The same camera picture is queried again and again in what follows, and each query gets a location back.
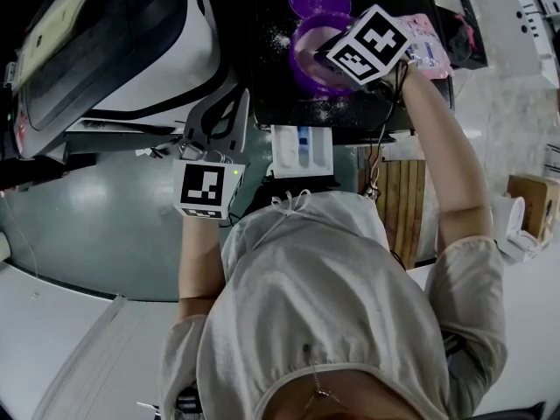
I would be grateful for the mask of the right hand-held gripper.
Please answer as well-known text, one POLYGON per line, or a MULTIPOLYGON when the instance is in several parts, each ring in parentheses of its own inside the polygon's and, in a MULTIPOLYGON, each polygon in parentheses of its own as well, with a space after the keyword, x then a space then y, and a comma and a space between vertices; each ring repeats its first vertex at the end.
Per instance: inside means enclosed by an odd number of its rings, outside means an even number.
POLYGON ((326 41, 314 53, 314 60, 352 90, 365 90, 389 74, 410 45, 406 24, 375 4, 326 41))

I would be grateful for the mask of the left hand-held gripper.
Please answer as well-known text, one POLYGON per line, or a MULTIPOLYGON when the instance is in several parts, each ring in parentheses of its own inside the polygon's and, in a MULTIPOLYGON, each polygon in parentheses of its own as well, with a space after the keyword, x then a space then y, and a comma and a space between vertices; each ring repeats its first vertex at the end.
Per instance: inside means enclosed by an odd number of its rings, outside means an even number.
POLYGON ((184 138, 217 140, 219 150, 197 142, 180 145, 173 161, 173 205, 188 218, 224 221, 241 188, 246 165, 243 153, 249 119, 250 93, 236 87, 225 94, 210 94, 194 106, 185 123, 184 138))

